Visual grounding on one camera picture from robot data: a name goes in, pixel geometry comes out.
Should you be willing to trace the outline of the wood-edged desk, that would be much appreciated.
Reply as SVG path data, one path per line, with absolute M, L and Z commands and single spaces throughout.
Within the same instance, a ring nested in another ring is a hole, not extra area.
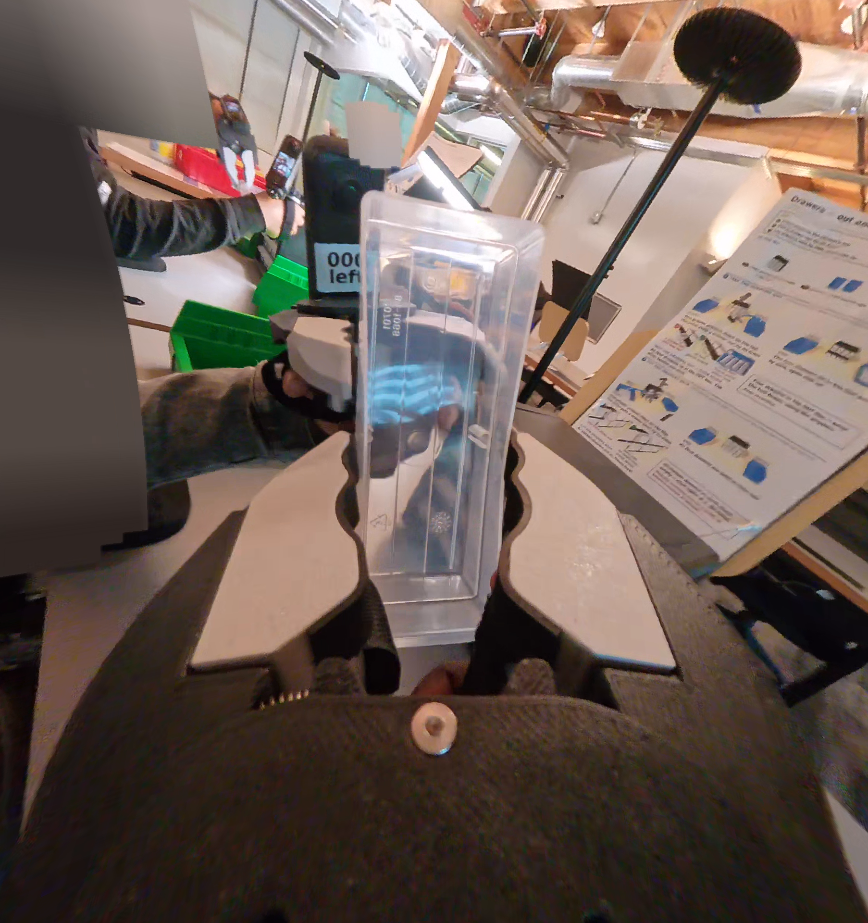
M 782 550 L 868 615 L 868 491 L 860 488 L 792 537 Z

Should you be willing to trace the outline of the black drawer cabinet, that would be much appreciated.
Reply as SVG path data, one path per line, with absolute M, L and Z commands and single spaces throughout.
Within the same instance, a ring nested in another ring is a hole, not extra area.
M 632 516 L 694 580 L 713 573 L 717 554 L 560 416 L 518 404 L 514 425 L 589 478 L 622 514 Z

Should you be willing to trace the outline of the illustrated instruction poster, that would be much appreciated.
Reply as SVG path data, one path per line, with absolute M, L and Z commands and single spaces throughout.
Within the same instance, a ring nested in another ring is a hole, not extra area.
M 787 193 L 574 427 L 730 560 L 868 449 L 868 214 Z

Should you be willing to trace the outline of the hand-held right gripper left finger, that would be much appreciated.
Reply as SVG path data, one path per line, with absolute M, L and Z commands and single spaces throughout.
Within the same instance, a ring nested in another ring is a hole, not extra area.
M 351 437 L 339 432 L 277 474 L 249 503 L 188 667 L 256 666 L 284 693 L 313 686 L 311 636 L 355 604 L 366 554 L 345 500 Z

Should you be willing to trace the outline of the red plastic bin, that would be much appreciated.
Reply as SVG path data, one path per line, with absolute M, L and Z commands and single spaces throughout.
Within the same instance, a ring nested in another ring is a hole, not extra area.
M 223 154 L 218 150 L 190 145 L 174 144 L 174 168 L 199 187 L 229 196 L 248 193 L 245 166 L 241 157 L 234 155 L 234 172 L 226 168 Z

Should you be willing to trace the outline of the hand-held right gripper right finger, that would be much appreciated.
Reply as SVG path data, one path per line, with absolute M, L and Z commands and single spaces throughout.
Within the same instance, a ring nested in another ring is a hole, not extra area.
M 509 599 L 601 665 L 674 674 L 670 641 L 613 503 L 529 433 L 511 434 L 509 455 L 508 492 L 521 504 L 498 557 Z

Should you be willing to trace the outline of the black chair with teal base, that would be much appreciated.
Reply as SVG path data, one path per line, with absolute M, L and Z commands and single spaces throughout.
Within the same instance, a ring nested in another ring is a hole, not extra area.
M 740 610 L 717 604 L 733 627 L 773 674 L 790 707 L 826 690 L 868 664 L 868 614 L 843 596 L 817 584 L 780 581 L 763 569 L 710 583 L 740 601 Z M 820 664 L 809 675 L 786 679 L 754 634 L 769 626 Z

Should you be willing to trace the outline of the silver air duct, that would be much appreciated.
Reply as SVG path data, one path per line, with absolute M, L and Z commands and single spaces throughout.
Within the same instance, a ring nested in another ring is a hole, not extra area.
M 634 109 L 690 112 L 702 91 L 680 72 L 675 38 L 634 41 L 619 57 L 571 54 L 553 70 L 548 103 L 561 107 L 578 90 L 612 94 Z M 756 120 L 811 117 L 868 118 L 868 53 L 799 42 L 801 70 L 782 97 L 760 105 L 720 99 L 713 114 Z

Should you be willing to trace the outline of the black pole with round disc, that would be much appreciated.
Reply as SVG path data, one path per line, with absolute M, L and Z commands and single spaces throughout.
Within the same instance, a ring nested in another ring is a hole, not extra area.
M 306 116 L 303 134 L 302 134 L 302 141 L 303 143 L 305 143 L 310 137 L 310 130 L 312 128 L 312 124 L 314 121 L 314 115 L 315 115 L 315 111 L 317 108 L 318 99 L 320 97 L 322 83 L 324 79 L 327 77 L 331 81 L 338 81 L 340 80 L 340 74 L 333 66 L 325 62 L 322 58 L 318 57 L 313 52 L 309 52 L 309 51 L 303 52 L 303 57 L 305 61 L 308 63 L 308 65 L 311 68 L 313 68 L 316 72 L 316 77 L 315 77 L 315 81 L 314 81 L 312 93 L 311 93 L 311 98 L 310 98 L 310 105 L 309 105 L 308 113 Z
M 518 397 L 521 404 L 529 401 L 576 322 L 588 314 L 602 282 L 613 270 L 717 101 L 724 99 L 740 106 L 761 106 L 784 96 L 801 71 L 797 42 L 786 29 L 740 8 L 720 7 L 692 15 L 675 36 L 673 57 L 681 74 L 701 89 L 702 96 L 595 272 L 575 298 L 535 369 L 522 384 Z

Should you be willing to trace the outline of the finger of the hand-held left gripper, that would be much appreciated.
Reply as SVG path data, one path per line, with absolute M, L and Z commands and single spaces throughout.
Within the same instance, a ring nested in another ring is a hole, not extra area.
M 405 322 L 404 367 L 447 384 L 487 384 L 496 375 L 497 353 L 472 321 L 417 311 Z
M 330 406 L 348 406 L 354 392 L 353 326 L 342 318 L 298 317 L 288 334 L 291 368 Z

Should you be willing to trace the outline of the clear plastic drawer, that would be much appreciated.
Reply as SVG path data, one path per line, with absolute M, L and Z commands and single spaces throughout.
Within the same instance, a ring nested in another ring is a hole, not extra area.
M 363 199 L 359 536 L 399 648 L 470 642 L 481 618 L 544 240 L 518 218 Z

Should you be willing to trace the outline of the person's left forearm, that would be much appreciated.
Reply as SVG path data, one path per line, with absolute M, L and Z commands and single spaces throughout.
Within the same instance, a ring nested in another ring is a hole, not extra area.
M 269 396 L 262 363 L 138 382 L 148 489 L 257 460 L 289 462 L 325 441 Z

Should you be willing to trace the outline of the green plastic bin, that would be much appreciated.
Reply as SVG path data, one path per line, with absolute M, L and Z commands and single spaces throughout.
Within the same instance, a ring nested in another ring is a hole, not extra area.
M 285 351 L 270 322 L 235 310 L 186 300 L 169 335 L 172 372 L 241 368 Z
M 268 318 L 296 307 L 310 297 L 309 273 L 306 267 L 282 255 L 277 255 L 264 272 L 252 303 L 258 317 Z

